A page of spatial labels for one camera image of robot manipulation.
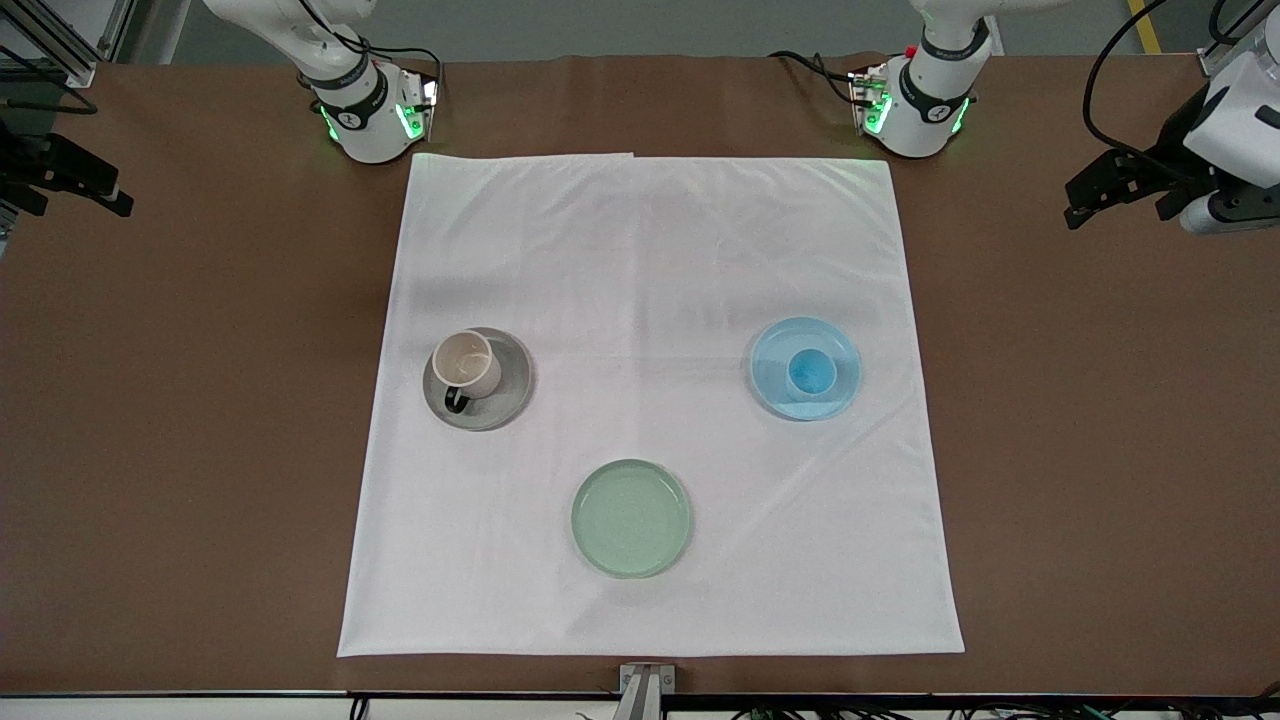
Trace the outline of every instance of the translucent blue saucer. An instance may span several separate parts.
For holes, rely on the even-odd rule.
[[[764,331],[751,350],[751,386],[771,411],[791,420],[826,420],[858,395],[863,361],[840,328],[790,318]]]

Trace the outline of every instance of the gray floor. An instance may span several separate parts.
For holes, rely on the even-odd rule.
[[[1002,15],[1009,54],[1093,55],[1129,17],[1125,0],[1076,0]],[[906,0],[381,0],[356,29],[379,45],[426,45],[445,61],[562,55],[845,55],[900,51],[922,19]],[[1120,53],[1140,53],[1129,37]],[[193,0],[174,63],[283,63],[261,40]]]

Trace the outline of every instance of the green light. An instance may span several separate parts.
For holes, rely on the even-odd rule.
[[[413,109],[410,108],[408,110],[406,110],[404,108],[397,105],[396,110],[397,115],[401,119],[401,124],[404,126],[404,135],[407,135],[410,140],[417,140],[422,137],[422,133],[425,132],[422,129],[422,123],[417,120],[413,120],[412,123],[408,122],[410,117],[413,115]]]
[[[338,142],[338,131],[334,129],[333,120],[329,119],[329,111],[324,109],[324,105],[320,106],[320,115],[324,118],[324,124],[329,126],[329,137]]]
[[[881,128],[884,127],[884,118],[888,117],[888,109],[892,106],[893,96],[888,92],[881,95],[881,101],[867,114],[867,132],[879,135]]]
[[[960,113],[956,114],[956,124],[951,126],[951,135],[960,132],[960,126],[964,123],[964,114],[969,109],[969,99],[965,97],[964,105],[960,106]]]

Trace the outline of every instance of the gray plate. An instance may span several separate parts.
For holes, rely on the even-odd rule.
[[[422,395],[426,406],[444,424],[461,430],[492,430],[509,423],[512,418],[529,405],[534,391],[534,363],[529,351],[515,337],[493,328],[471,328],[488,338],[493,352],[502,365],[502,382],[489,397],[471,400],[462,413],[449,413],[444,407],[444,393],[449,386],[440,382],[431,372],[431,359],[426,359],[422,369]]]

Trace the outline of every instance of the cup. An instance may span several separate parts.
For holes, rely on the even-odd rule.
[[[797,402],[817,400],[835,384],[836,361],[820,350],[801,350],[787,363],[787,395]]]
[[[502,365],[489,338],[475,331],[453,333],[431,354],[431,372],[448,386],[444,407],[462,413],[467,402],[493,395],[502,382]]]

